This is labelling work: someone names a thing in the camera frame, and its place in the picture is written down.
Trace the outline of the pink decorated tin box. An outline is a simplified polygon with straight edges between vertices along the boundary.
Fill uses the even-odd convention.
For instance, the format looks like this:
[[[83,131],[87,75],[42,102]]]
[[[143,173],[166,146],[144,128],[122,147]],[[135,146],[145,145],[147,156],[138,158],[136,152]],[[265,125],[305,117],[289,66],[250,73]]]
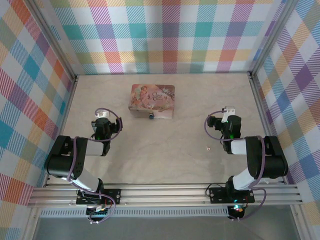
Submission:
[[[128,109],[137,118],[172,119],[175,109],[175,86],[133,84]]]

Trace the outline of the controller board with orange light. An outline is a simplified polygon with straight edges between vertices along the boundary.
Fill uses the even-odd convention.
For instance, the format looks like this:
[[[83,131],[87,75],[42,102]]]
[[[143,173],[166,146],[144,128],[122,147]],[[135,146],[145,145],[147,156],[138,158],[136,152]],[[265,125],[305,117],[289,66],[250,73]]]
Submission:
[[[244,205],[239,204],[228,206],[228,218],[231,220],[243,218],[245,215],[245,209],[246,207]]]

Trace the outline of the aluminium table side rail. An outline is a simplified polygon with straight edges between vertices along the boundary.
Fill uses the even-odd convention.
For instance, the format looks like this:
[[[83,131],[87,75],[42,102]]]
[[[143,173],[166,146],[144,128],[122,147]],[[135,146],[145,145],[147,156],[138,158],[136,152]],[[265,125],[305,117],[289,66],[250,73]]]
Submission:
[[[278,179],[283,178],[288,174],[288,162],[280,145],[279,139],[271,134],[271,129],[267,123],[267,115],[263,108],[262,98],[259,96],[256,78],[251,79],[250,73],[248,74],[249,84],[253,93],[255,104],[258,109],[259,117],[262,123],[262,127],[265,133],[263,138],[265,149],[263,179]]]
[[[69,98],[68,98],[68,102],[67,102],[67,105],[66,105],[66,108],[65,108],[65,113],[63,115],[61,127],[60,127],[59,132],[58,132],[59,135],[62,135],[63,132],[64,132],[65,125],[66,125],[66,122],[67,122],[67,119],[68,119],[68,115],[69,115],[69,112],[70,112],[70,108],[71,108],[71,105],[72,105],[72,101],[73,101],[73,98],[74,98],[74,95],[75,95],[75,92],[76,92],[78,79],[79,79],[79,77],[75,76],[75,80],[74,80],[74,82],[72,84],[72,89],[71,89],[71,92],[70,92],[70,95],[69,95]],[[42,187],[43,188],[47,186],[47,182],[48,182],[49,179],[50,179],[49,174],[45,173],[44,174],[44,179],[43,179],[43,182],[42,182]]]

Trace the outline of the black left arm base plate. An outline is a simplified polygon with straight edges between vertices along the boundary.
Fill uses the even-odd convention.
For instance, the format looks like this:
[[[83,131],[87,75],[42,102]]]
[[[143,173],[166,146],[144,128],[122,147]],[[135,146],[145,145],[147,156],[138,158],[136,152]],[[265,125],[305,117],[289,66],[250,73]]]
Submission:
[[[77,190],[76,205],[107,205],[110,206],[113,204],[112,200],[105,196],[100,196],[93,193],[84,192]],[[120,189],[103,189],[100,191],[101,194],[107,195],[114,199],[116,204],[120,203],[121,200],[121,190]]]

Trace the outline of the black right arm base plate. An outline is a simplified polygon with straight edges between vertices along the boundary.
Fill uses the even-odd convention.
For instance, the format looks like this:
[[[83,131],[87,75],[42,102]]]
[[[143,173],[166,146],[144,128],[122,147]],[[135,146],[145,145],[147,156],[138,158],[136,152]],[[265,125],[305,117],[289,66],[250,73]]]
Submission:
[[[235,190],[225,187],[209,188],[209,198],[211,204],[249,204],[255,202],[252,190]]]

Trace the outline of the long aluminium mounting rail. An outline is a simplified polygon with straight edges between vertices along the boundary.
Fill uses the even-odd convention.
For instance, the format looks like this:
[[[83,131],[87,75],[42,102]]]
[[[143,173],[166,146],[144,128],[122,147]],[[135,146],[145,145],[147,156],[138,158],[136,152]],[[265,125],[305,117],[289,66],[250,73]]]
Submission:
[[[109,184],[106,189],[120,189],[119,207],[195,207],[210,206],[207,184]],[[300,205],[302,196],[296,185],[261,184],[254,191],[255,205]],[[75,207],[76,188],[70,184],[53,183],[35,188],[29,200],[30,208]]]

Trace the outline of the aluminium frame post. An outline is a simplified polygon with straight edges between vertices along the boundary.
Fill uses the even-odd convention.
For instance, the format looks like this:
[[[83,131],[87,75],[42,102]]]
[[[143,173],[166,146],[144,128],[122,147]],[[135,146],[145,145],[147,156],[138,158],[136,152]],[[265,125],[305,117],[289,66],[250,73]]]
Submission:
[[[50,26],[48,25],[46,19],[44,18],[40,8],[37,6],[35,0],[23,0],[23,1],[26,4],[29,11],[31,12],[35,21],[38,23],[43,35],[45,36],[49,45],[52,47],[57,58],[60,60],[61,65],[66,71],[66,74],[70,77],[70,79],[73,82],[75,82],[77,80],[77,75],[73,71],[71,64],[67,60],[66,55],[64,54],[62,48],[60,47],[58,41],[56,40]]]
[[[280,36],[284,26],[286,25],[289,17],[291,16],[293,10],[295,9],[297,3],[299,0],[287,0],[287,2],[284,5],[284,8],[282,12],[280,13],[280,16],[278,20],[275,22],[273,30],[271,31],[270,35],[268,36],[266,43],[264,47],[262,48],[262,51],[260,55],[257,58],[257,61],[255,62],[252,71],[250,71],[250,78],[254,79],[260,68],[263,66],[267,56],[271,52],[275,42],[277,41],[278,37]]]

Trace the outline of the aluminium frame leg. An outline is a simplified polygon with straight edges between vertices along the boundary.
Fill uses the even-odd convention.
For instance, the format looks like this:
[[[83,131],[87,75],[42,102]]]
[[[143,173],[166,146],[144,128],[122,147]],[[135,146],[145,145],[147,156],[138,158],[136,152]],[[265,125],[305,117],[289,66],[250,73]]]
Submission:
[[[41,208],[33,207],[31,209],[22,240],[33,240],[40,214]]]
[[[290,206],[300,240],[310,240],[309,232],[300,205]]]

